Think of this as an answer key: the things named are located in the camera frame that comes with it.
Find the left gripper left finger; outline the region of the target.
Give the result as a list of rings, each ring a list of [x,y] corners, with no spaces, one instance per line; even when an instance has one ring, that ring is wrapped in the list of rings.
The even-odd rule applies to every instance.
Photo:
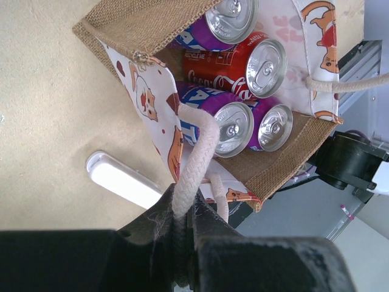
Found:
[[[172,291],[172,196],[119,230],[1,232],[1,290]]]

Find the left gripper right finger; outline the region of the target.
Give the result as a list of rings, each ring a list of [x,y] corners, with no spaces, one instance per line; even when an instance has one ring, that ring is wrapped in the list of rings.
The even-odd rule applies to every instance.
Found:
[[[197,193],[190,214],[193,291],[355,291],[336,245],[320,237],[245,237]]]

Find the canvas bag with cat print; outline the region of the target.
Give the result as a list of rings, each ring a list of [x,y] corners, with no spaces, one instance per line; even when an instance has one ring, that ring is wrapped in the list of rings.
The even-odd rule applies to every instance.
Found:
[[[137,92],[131,69],[139,70],[155,96],[156,119],[141,116],[141,120],[178,184],[173,199],[177,216],[188,212],[195,191],[206,180],[216,124],[209,115],[179,101],[175,82],[184,76],[184,53],[168,44],[215,5],[215,1],[101,1],[72,29],[131,99]],[[260,210],[342,123],[332,110],[296,111],[294,117],[297,126],[291,138],[275,153],[245,150],[234,158],[219,159],[223,171],[247,189],[254,210]]]

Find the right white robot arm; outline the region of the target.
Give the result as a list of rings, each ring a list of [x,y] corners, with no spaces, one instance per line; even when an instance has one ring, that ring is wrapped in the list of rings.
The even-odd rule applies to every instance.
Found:
[[[354,187],[362,202],[388,195],[388,152],[355,131],[335,131],[308,159],[323,182],[339,190]]]

